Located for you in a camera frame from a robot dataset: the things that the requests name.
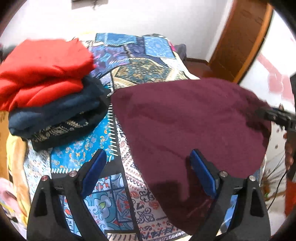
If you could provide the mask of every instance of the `folded red garment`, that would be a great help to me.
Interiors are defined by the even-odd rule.
[[[94,69],[78,39],[25,40],[0,65],[0,110],[43,106],[79,92]]]
[[[212,203],[190,168],[193,149],[234,177],[254,174],[263,161],[271,123],[255,111],[268,104],[231,82],[136,85],[116,90],[111,101],[143,179],[171,223],[188,234]]]

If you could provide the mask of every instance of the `paisley print fabric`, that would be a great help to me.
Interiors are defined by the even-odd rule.
[[[175,58],[168,41],[160,37],[144,36],[145,52],[154,57]]]
[[[167,236],[172,239],[187,236],[184,231],[176,228],[169,222],[158,201],[149,190],[135,166],[126,136],[118,123],[116,127],[122,163],[125,168],[126,179],[130,188],[142,239],[161,241]]]
[[[80,235],[65,196],[60,196],[60,199],[71,232]],[[92,194],[87,196],[84,202],[103,232],[133,229],[121,173],[100,178]]]
[[[30,199],[33,200],[40,178],[43,175],[51,177],[50,153],[52,149],[36,152],[31,141],[28,141],[27,152],[24,160],[24,171],[26,174]]]
[[[115,89],[144,83],[188,79],[184,72],[166,68],[150,59],[129,58],[129,60],[130,64],[111,71]]]
[[[163,65],[164,67],[168,67],[161,58],[153,57],[145,53],[145,43],[143,37],[137,37],[136,43],[124,45],[124,48],[130,57],[148,58],[158,64]]]
[[[106,33],[97,34],[96,39],[83,39],[84,45],[94,55],[96,68],[91,74],[100,78],[101,83],[111,91],[113,88],[142,83],[188,79],[188,71],[178,65],[181,60],[174,56],[171,43],[162,35],[153,36]],[[107,238],[113,241],[131,241],[137,240],[138,237],[147,241],[173,241],[187,236],[168,221],[145,184],[133,163],[120,126],[116,126],[115,122],[114,125],[110,124],[114,118],[110,106],[105,118],[88,135],[68,145],[56,147],[51,153],[35,153],[35,156],[39,157],[27,160],[29,164],[26,164],[25,171],[31,198],[42,175],[51,176],[51,173],[54,173],[54,176],[57,173],[78,170],[102,148],[107,152],[110,164],[114,165],[119,161],[122,169],[120,173],[115,169],[114,172],[111,170],[110,176],[100,178],[92,194],[84,201]],[[70,230],[79,235],[65,197],[61,196],[60,199]]]
[[[49,139],[51,136],[59,136],[65,133],[82,128],[89,125],[88,120],[84,117],[85,112],[73,116],[71,119],[63,121],[59,124],[48,126],[36,133],[30,138],[33,142],[42,142]]]
[[[114,67],[129,63],[127,52],[124,47],[111,47],[105,45],[89,47],[94,56],[96,68],[91,75],[99,78]]]
[[[104,149],[107,160],[113,160],[108,141],[108,115],[87,136],[68,145],[55,147],[51,153],[51,167],[53,173],[68,173],[89,161],[98,149]]]
[[[118,46],[136,42],[136,36],[126,34],[101,33],[96,34],[96,41],[103,42],[106,45]]]

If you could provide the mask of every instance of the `maroon cloth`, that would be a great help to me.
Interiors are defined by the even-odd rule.
[[[219,170],[246,178],[260,168],[270,121],[255,110],[268,106],[231,82],[204,78],[149,83],[112,95],[134,163],[177,228],[193,234],[212,200],[190,168],[198,148]]]

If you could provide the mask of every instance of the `patchwork quilt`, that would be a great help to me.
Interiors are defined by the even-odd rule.
[[[82,39],[82,43],[95,59],[96,68],[91,74],[111,91],[143,83],[199,79],[188,72],[171,42],[158,34],[138,37],[100,33],[92,39]],[[50,158],[39,158],[43,168],[36,170],[35,175],[27,175],[31,197],[38,184],[34,176],[50,172],[52,178],[57,178],[79,170],[99,148],[106,151],[107,164],[92,194],[84,201],[108,239],[161,241],[187,236],[169,222],[134,165],[112,104],[91,133],[53,148],[48,152]],[[33,162],[33,158],[27,159],[26,166],[35,165]],[[60,201],[70,230],[79,235],[66,198],[61,196]]]

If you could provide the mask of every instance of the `yellow cloth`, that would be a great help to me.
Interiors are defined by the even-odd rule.
[[[17,202],[22,211],[22,221],[25,225],[28,223],[30,212],[29,187],[24,171],[24,159],[27,144],[18,136],[9,134],[6,143],[7,163],[12,174]]]
[[[6,162],[6,140],[8,130],[8,112],[0,111],[0,177],[9,180]]]

